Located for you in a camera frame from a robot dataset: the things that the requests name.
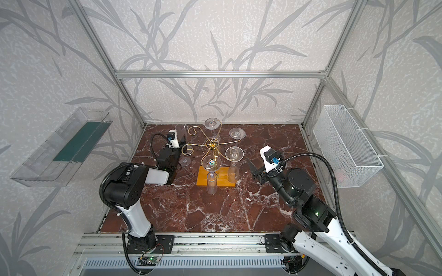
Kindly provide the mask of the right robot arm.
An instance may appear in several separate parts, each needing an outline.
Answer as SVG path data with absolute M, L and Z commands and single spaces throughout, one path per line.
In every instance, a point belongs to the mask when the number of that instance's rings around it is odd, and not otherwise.
M 301 169 L 284 174 L 285 164 L 279 152 L 264 157 L 264 166 L 257 168 L 248 161 L 253 178 L 270 183 L 285 203 L 294 209 L 295 224 L 288 224 L 280 233 L 282 247 L 316 261 L 336 276 L 402 276 L 400 269 L 388 267 L 374 257 L 346 229 L 340 208 L 337 181 L 330 163 L 312 152 L 300 154 L 322 161 L 331 176 L 334 208 L 313 195 L 315 182 Z

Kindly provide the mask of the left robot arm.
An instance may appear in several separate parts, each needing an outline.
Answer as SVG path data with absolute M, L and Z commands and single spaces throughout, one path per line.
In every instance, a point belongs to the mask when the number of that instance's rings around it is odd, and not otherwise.
M 140 198 L 146 184 L 171 185 L 177 175 L 183 143 L 164 147 L 156 158 L 156 166 L 123 162 L 112 169 L 99 188 L 101 201 L 123 218 L 131 245 L 150 251 L 157 244 L 154 228 L 147 219 Z

